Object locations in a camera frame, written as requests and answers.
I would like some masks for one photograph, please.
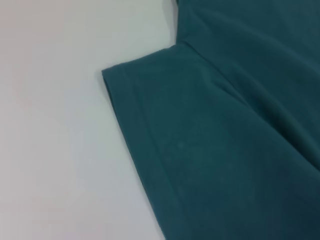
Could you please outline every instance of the white background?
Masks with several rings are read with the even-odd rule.
[[[171,46],[173,0],[0,0],[0,239],[159,240],[101,70]]]

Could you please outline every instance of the t-shirt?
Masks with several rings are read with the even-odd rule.
[[[102,74],[166,239],[320,239],[319,0],[179,0]]]

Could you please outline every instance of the white surface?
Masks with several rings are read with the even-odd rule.
[[[101,70],[174,43],[173,0],[0,1],[0,239],[158,240]]]

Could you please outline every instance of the garment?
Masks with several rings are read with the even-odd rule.
[[[178,13],[176,45],[102,71],[164,236],[320,239],[320,1]]]

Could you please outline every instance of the teal shirt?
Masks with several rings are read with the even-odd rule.
[[[178,12],[176,45],[102,71],[165,238],[320,239],[320,1]]]

